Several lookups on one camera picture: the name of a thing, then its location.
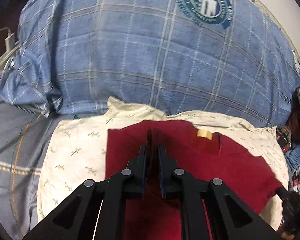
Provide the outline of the white charger plug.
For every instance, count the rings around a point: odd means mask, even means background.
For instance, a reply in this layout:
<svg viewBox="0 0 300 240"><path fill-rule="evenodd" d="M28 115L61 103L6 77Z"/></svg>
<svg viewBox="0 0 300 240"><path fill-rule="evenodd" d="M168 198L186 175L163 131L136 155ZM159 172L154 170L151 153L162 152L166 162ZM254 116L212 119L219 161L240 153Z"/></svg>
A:
<svg viewBox="0 0 300 240"><path fill-rule="evenodd" d="M8 35L5 38L5 48L6 52L10 52L15 47L15 37L14 34Z"/></svg>

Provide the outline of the cream leaf-print pillow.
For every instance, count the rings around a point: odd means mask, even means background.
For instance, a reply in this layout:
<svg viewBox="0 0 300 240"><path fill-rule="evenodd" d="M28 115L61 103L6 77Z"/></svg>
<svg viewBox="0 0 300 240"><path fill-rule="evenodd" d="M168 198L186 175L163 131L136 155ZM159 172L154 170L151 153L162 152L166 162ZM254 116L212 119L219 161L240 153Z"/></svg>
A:
<svg viewBox="0 0 300 240"><path fill-rule="evenodd" d="M84 180L104 180L109 129L124 128L143 120L185 120L195 128L219 132L262 156L276 178L288 186L288 167L276 140L276 128L256 128L247 120L221 113L186 111L176 115L149 105L125 103L109 97L104 115L60 121L52 134L40 173L37 192L38 219L42 220Z"/></svg>

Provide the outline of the blue plaid pillow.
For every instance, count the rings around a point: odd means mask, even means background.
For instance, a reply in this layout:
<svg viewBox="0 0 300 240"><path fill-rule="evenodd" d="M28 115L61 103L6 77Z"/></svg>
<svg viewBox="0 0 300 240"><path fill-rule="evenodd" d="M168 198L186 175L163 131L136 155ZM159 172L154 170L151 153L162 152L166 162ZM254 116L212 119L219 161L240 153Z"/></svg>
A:
<svg viewBox="0 0 300 240"><path fill-rule="evenodd" d="M110 96L167 114L284 124L300 67L249 0L29 0L0 98L48 115L104 113Z"/></svg>

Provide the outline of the clothes pile at right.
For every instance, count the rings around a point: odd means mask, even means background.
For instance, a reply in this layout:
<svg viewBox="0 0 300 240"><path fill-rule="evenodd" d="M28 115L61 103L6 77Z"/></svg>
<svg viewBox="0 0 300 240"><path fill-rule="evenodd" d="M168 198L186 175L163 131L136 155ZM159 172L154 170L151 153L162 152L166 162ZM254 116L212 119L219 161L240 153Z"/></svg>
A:
<svg viewBox="0 0 300 240"><path fill-rule="evenodd" d="M293 94L289 118L276 135L288 167L289 188L300 193L300 87Z"/></svg>

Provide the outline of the dark red shirt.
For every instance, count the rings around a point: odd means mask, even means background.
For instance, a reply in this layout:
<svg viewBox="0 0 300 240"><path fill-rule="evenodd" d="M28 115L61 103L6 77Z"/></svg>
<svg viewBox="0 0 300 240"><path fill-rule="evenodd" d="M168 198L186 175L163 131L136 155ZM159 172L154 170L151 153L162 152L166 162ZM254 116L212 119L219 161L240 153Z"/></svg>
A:
<svg viewBox="0 0 300 240"><path fill-rule="evenodd" d="M195 178L219 178L260 213L281 186L262 157L220 133L200 137L187 121L142 121L123 129L108 131L106 177L124 169L138 156L140 147L149 147L146 191L141 200L126 204L124 239L180 239L180 204L164 200L160 192L160 167L157 148L165 147L170 158Z"/></svg>

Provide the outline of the grey plaid bed sheet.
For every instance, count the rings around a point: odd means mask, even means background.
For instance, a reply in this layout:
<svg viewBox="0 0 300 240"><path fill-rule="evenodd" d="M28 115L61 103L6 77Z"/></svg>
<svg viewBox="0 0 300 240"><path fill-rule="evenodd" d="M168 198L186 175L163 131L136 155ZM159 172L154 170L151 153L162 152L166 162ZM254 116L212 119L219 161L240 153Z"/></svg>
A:
<svg viewBox="0 0 300 240"><path fill-rule="evenodd" d="M0 100L0 222L12 239L22 239L38 223L39 176L61 119Z"/></svg>

